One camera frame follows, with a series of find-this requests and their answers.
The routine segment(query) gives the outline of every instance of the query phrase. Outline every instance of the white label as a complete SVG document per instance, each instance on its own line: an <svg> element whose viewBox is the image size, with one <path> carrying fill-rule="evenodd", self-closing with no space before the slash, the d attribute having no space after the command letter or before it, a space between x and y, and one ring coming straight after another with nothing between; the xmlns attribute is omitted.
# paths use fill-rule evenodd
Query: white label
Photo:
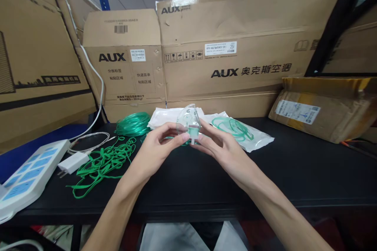
<svg viewBox="0 0 377 251"><path fill-rule="evenodd" d="M145 62L144 49L131 49L131 59L133 62Z"/></svg>
<svg viewBox="0 0 377 251"><path fill-rule="evenodd" d="M205 55L236 54L237 41L205 44Z"/></svg>
<svg viewBox="0 0 377 251"><path fill-rule="evenodd" d="M275 113L306 124L312 124L317 117L320 107L280 100Z"/></svg>

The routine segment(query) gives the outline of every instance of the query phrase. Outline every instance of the white cord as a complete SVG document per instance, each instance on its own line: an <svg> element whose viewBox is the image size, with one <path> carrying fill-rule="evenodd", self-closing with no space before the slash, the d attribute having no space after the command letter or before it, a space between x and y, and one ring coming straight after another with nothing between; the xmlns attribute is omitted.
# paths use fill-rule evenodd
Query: white cord
<svg viewBox="0 0 377 251"><path fill-rule="evenodd" d="M88 61L88 64L90 65L90 67L93 69L93 71L95 72L95 74L96 74L96 75L99 77L99 79L101 80L101 87L102 87L102 88L101 88L101 97L100 97L100 104L99 104L98 113L97 113L97 116L96 116L96 118L94 119L92 125L91 125L86 131L84 131L83 133L81 133L81 134L79 134L79 135L77 135L77 136L75 136L75 137L70 138L70 140L75 139L75 138L78 138L78 137L84 135L85 133L87 133L87 132L93 127L93 125L95 124L95 122L98 120L98 117L99 117L99 115L101 114L101 111L102 111L102 97L103 97L103 90L104 90L104 87L105 87L105 86L104 86L103 79L101 78L101 76L99 75L99 73L96 71L96 69L93 67L92 63L90 62L89 57L88 57L88 54L87 54L86 51L85 51L85 48L84 48L81 44L80 44L80 47L81 47L81 49L82 49L83 52L84 52L84 55L85 55L86 60Z"/></svg>
<svg viewBox="0 0 377 251"><path fill-rule="evenodd" d="M0 251L6 251L6 250L9 250L13 247L16 247L18 245L23 245L23 244L33 245L34 247L36 247L38 249L38 251L43 251L42 245L38 241L31 240L31 239L20 240L20 241L17 241L15 243L9 244L9 245L7 245L3 248L0 248Z"/></svg>
<svg viewBox="0 0 377 251"><path fill-rule="evenodd" d="M71 21L72 21L72 23L73 23L73 27L75 28L75 32L76 32L76 35L77 35L77 27L76 27L76 23L75 23L75 21L73 20L73 15L72 15L72 11L71 11L71 8L70 8L70 5L69 5L69 3L68 3L68 1L67 0L65 0L66 1L66 3L67 3L67 6L68 6L68 11L70 12L70 16L71 16ZM95 72L95 74L99 77L99 79L101 80L101 98L100 98L100 104L99 104L99 109L98 109L98 113L97 113L97 116L96 116L96 118L94 119L94 121L93 121L93 123L92 123L92 125L86 130L86 131L84 131L83 133L81 133L81 134L79 134L79 135L77 135L77 136L75 136L75 137L72 137L72 138L70 138L70 140L72 140L72 139L76 139L76 138L78 138L78 137L80 137L80 136L82 136L82 135L84 135L85 133L87 133L92 127L93 127L93 125L95 124L95 122L98 120L98 117L99 117L99 115L101 114L101 111L102 111L102 98L103 98L103 91L104 91L104 82L103 82L103 79L102 79L102 77L99 75L99 73L96 71L96 69L93 67L93 65L92 65L92 63L90 62L90 60L89 60L89 57L88 57L88 54L86 53L86 51L85 51L85 48L81 45L81 42L80 42L80 47L81 47L81 49L83 50L83 52L84 52L84 55L85 55L85 58L86 58L86 60L88 61L88 64L89 64L89 66L92 68L92 70Z"/></svg>
<svg viewBox="0 0 377 251"><path fill-rule="evenodd" d="M91 148L88 148L88 149L85 149L85 150L73 150L72 147L75 146L75 144L80 140L80 139L84 139L84 138L87 138L87 137L90 137L90 136L93 136L93 135L99 135L99 134L104 134L106 135L106 138L105 140L103 140L100 144L96 145L96 146L93 146ZM113 140L115 138L112 137L110 138L110 134L108 134L107 132L98 132L98 133L91 133L91 134L88 134L88 135L84 135L84 136L81 136L79 138L77 138L74 142L71 143L69 149L68 149L68 152L71 153L71 154L74 154L74 153L77 153L77 152L84 152L86 154L89 154L90 152L92 152L94 149L104 145L106 142L110 141L110 140Z"/></svg>

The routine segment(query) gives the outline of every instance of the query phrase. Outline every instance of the fingernail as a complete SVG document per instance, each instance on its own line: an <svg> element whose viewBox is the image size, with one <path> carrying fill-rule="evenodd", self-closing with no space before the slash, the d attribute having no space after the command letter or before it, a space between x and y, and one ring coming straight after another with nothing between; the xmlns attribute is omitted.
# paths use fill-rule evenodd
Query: fingernail
<svg viewBox="0 0 377 251"><path fill-rule="evenodd" d="M182 133L181 136L184 142L190 139L190 135L188 133Z"/></svg>

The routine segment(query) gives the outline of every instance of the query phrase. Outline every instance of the black tabletop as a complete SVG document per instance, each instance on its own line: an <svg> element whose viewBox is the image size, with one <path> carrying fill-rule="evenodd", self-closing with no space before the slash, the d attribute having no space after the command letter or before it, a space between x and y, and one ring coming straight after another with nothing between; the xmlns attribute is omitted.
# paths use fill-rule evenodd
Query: black tabletop
<svg viewBox="0 0 377 251"><path fill-rule="evenodd" d="M377 208L374 159L268 118L239 120L275 137L272 143L248 155L296 207L323 211ZM107 124L99 131L115 136L114 129L115 124ZM101 138L93 137L82 145L91 147ZM141 146L139 138L136 145L131 159ZM125 163L110 175L122 175L128 166ZM54 172L42 196L18 212L7 225L92 224L99 219L118 179L104 179L85 198L75 199L66 185L76 184L80 178L76 175L59 178L58 172ZM175 149L150 178L135 204L131 220L193 222L235 217L256 218L260 213L212 157L185 146Z"/></svg>

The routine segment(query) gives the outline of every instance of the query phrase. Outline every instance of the left hand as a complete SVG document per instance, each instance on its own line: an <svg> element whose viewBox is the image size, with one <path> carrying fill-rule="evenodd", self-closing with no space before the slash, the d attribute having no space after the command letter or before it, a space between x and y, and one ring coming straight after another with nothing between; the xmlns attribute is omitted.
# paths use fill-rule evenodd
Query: left hand
<svg viewBox="0 0 377 251"><path fill-rule="evenodd" d="M189 140L188 133L178 134L177 124L167 122L148 133L136 157L117 185L118 190L145 184L161 167L170 152Z"/></svg>

